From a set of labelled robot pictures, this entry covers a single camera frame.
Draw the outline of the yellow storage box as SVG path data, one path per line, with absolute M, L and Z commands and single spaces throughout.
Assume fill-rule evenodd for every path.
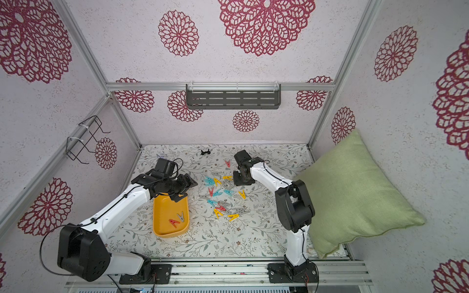
M 178 224 L 174 228 L 169 219 L 180 222 L 177 214 L 184 212 L 185 222 Z M 190 226 L 189 202 L 184 198 L 179 202 L 174 202 L 169 196 L 160 195 L 153 200 L 153 232 L 160 238 L 173 238 L 186 233 Z

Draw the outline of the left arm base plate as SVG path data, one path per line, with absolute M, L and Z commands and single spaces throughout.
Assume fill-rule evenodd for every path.
M 124 274 L 119 279 L 119 284 L 169 284 L 172 273 L 171 264 L 151 264 L 143 267 L 136 275 Z

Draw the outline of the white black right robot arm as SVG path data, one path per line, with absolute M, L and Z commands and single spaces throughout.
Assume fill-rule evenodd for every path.
M 276 200 L 277 216 L 287 230 L 287 252 L 284 256 L 283 273 L 293 280 L 307 272 L 307 233 L 315 209 L 305 183 L 293 181 L 275 172 L 259 157 L 251 157 L 241 150 L 234 155 L 237 170 L 233 172 L 236 186 L 264 185 Z

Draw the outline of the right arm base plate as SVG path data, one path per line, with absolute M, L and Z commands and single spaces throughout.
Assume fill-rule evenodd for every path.
M 269 282 L 280 283 L 318 283 L 319 272 L 315 263 L 307 261 L 296 267 L 285 263 L 269 263 L 267 265 Z

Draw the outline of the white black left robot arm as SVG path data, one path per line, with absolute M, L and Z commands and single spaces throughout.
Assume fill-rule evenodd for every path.
M 150 258 L 139 253 L 109 251 L 106 244 L 118 226 L 142 205 L 160 195 L 168 195 L 178 202 L 197 185 L 188 174 L 176 178 L 138 175 L 101 211 L 77 225 L 69 223 L 61 229 L 58 267 L 88 282 L 102 275 L 125 275 L 133 280 L 149 281 L 153 273 Z

